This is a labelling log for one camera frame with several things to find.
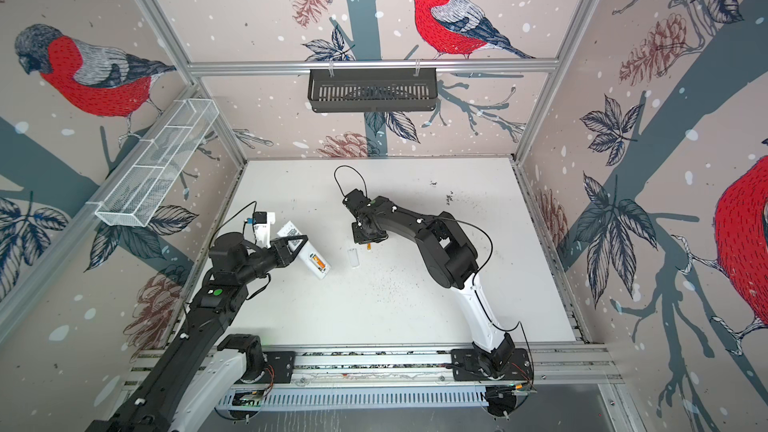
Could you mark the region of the white remote control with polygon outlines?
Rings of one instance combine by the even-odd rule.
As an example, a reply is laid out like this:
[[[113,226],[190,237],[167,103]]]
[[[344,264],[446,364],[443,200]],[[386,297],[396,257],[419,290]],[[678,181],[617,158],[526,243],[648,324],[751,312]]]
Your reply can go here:
[[[277,232],[280,238],[294,237],[302,235],[302,232],[291,221],[287,221]],[[329,262],[318,252],[309,240],[303,242],[301,239],[289,241],[289,249],[292,252],[299,251],[298,259],[310,270],[318,279],[324,279],[331,270]]]

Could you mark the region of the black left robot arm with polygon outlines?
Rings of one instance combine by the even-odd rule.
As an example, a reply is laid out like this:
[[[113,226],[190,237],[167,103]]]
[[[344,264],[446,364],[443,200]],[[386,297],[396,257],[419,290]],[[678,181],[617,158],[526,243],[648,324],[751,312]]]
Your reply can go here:
[[[289,383],[294,352],[266,352],[259,336],[227,330],[252,296],[249,284],[290,266],[307,242],[294,235],[263,248],[239,232],[216,238],[208,252],[212,266],[179,333],[132,395],[89,430],[196,431],[236,383]]]

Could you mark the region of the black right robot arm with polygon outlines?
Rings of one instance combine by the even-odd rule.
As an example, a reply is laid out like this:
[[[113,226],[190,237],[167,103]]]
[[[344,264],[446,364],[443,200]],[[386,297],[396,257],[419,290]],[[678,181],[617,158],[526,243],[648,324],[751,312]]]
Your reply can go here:
[[[526,364],[513,361],[519,349],[511,331],[496,322],[479,278],[477,249],[462,221],[448,212],[411,211],[383,196],[370,199],[359,189],[347,193],[343,204],[354,217],[355,243],[380,243],[392,233],[402,236],[416,244],[430,277],[453,291],[472,337],[475,363],[465,368],[468,373],[494,381],[528,376]]]

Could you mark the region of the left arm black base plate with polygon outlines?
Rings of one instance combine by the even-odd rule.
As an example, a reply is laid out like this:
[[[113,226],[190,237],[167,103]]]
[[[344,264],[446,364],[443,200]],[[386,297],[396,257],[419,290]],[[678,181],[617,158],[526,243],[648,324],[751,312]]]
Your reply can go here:
[[[291,382],[296,353],[294,351],[247,353],[246,370],[238,384],[288,384]]]

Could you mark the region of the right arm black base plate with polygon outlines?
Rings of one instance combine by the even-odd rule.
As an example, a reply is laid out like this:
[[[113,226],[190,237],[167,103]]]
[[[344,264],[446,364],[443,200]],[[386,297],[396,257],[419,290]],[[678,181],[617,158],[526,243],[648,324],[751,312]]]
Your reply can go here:
[[[515,348],[499,354],[488,354],[475,348],[450,351],[450,369],[457,382],[516,381],[533,378],[528,351]]]

